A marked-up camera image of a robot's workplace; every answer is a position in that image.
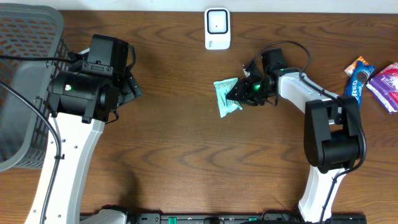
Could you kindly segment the mint green wipes pack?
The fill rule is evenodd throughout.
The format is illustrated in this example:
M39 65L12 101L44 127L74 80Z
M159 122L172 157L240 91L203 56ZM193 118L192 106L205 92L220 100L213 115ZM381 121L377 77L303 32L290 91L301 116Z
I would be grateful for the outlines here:
M233 89L237 82L238 78L229 78L213 83L215 86L217 103L221 118L224 118L228 113L243 109L243 107L237 101L228 100L226 98L226 95Z

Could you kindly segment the orange Kleenex tissue pack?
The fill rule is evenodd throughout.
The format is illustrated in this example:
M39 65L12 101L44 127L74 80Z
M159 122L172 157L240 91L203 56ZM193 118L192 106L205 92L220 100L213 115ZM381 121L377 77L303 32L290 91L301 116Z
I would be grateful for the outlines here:
M362 56L359 56L353 63L351 63L350 65L348 65L348 66L345 68L345 73L346 73L349 77L352 76L352 74L353 74L353 72L354 72L354 70L355 70L355 68L356 68L358 62L362 62L362 63L364 63L365 65L369 65L369 63L368 63Z

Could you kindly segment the blue snack wrapper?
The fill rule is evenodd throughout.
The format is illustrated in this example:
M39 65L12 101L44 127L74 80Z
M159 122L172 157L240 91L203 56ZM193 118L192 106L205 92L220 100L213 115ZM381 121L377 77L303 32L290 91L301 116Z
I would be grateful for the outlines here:
M357 60L354 63L354 67L349 70L349 80L345 88L345 96L355 97L359 107L361 107L362 103L363 88L375 69L374 65Z

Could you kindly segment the purple Carefree pad pack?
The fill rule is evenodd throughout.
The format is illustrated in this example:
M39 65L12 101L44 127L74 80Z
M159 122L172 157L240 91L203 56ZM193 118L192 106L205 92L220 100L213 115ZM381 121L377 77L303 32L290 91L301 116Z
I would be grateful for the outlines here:
M366 86L389 114L397 112L397 62L373 76Z

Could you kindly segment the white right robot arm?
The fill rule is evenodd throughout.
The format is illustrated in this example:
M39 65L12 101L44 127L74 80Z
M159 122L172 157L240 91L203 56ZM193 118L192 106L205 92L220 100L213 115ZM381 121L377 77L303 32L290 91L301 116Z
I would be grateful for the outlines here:
M317 85L303 69L288 67L281 49L261 53L243 67L245 77L227 92L226 99L262 106L283 98L304 114L303 148L310 171L298 202L301 223L331 223L331 207L344 177L358 169L366 156L358 101Z

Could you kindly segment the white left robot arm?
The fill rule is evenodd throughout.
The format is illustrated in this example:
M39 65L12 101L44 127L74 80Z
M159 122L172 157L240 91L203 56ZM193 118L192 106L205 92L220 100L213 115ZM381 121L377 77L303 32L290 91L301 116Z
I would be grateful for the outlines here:
M49 138L26 223L79 223L86 177L110 114L142 94L129 43L95 34L89 50L49 83Z

